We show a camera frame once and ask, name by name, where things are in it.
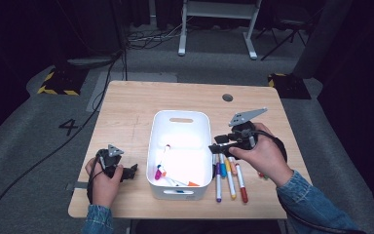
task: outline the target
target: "metal stand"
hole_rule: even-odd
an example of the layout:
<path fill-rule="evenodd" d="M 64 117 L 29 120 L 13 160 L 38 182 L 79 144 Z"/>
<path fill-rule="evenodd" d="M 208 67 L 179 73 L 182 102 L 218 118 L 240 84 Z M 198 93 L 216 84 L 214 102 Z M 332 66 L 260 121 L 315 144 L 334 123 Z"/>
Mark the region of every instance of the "metal stand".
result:
<path fill-rule="evenodd" d="M 229 18 L 250 20 L 248 32 L 243 33 L 245 44 L 247 45 L 248 54 L 251 59 L 257 59 L 253 44 L 251 43 L 251 34 L 254 24 L 256 23 L 259 13 L 261 0 L 254 4 L 232 4 L 232 3 L 216 3 L 216 2 L 195 2 L 184 0 L 182 28 L 180 36 L 180 44 L 178 54 L 185 56 L 187 41 L 187 16 L 194 17 L 212 17 L 212 18 Z"/>

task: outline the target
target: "yellow marker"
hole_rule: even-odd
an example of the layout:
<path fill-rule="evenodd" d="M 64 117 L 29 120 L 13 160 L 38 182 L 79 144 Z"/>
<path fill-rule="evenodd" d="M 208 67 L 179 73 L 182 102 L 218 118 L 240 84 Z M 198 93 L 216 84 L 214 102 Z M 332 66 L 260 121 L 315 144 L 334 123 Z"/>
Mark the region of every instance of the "yellow marker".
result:
<path fill-rule="evenodd" d="M 225 156 L 224 157 L 224 164 L 226 165 L 227 170 L 227 178 L 229 180 L 229 187 L 230 187 L 230 194 L 232 195 L 232 199 L 236 199 L 236 190 L 235 190 L 235 184 L 233 183 L 232 178 L 232 169 L 230 168 L 230 162 L 227 160 Z"/>

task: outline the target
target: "bin handle cutout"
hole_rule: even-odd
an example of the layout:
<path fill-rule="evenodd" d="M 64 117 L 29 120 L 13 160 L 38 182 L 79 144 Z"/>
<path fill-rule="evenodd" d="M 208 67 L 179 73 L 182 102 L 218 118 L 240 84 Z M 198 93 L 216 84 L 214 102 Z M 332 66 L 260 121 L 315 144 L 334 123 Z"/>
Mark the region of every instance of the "bin handle cutout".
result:
<path fill-rule="evenodd" d="M 194 122 L 193 119 L 188 119 L 188 118 L 170 118 L 169 121 L 174 122 L 174 123 L 193 123 Z"/>
<path fill-rule="evenodd" d="M 179 195 L 194 194 L 194 191 L 191 191 L 191 190 L 164 190 L 163 192 L 166 194 L 179 194 Z"/>

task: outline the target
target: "white plastic bin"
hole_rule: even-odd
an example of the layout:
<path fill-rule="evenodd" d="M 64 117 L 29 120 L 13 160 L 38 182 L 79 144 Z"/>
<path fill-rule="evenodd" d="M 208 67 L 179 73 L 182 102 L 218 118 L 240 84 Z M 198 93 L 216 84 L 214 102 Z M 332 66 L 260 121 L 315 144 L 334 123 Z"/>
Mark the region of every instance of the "white plastic bin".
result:
<path fill-rule="evenodd" d="M 212 179 L 211 133 L 202 112 L 162 110 L 154 117 L 147 179 L 157 199 L 200 200 Z M 155 179 L 158 165 L 166 176 Z"/>

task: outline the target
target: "purple marker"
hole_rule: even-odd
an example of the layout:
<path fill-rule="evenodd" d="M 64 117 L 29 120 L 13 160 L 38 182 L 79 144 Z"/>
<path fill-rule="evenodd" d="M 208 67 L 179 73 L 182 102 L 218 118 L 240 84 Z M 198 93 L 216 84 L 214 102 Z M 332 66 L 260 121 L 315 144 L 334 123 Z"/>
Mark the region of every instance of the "purple marker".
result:
<path fill-rule="evenodd" d="M 216 201 L 221 202 L 221 175 L 220 175 L 220 163 L 215 165 L 215 178 L 216 178 Z"/>

